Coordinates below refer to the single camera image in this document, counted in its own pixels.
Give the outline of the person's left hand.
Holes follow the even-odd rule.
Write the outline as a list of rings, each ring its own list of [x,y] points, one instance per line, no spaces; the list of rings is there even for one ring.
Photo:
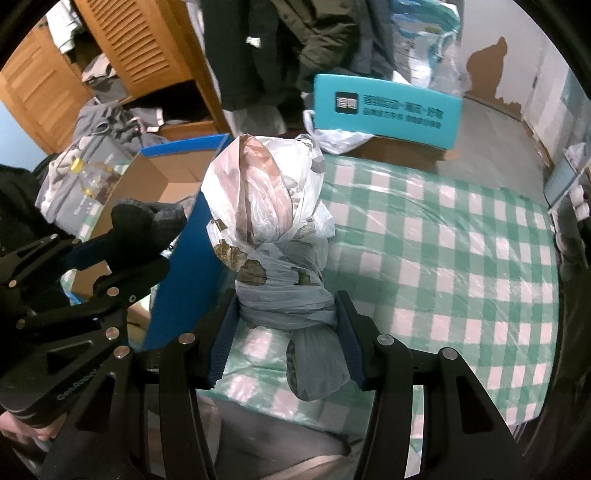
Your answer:
[[[5,411],[0,416],[1,435],[16,444],[27,447],[35,446],[47,453],[51,448],[51,442],[59,434],[66,418],[67,415],[63,414],[46,427],[32,428]]]

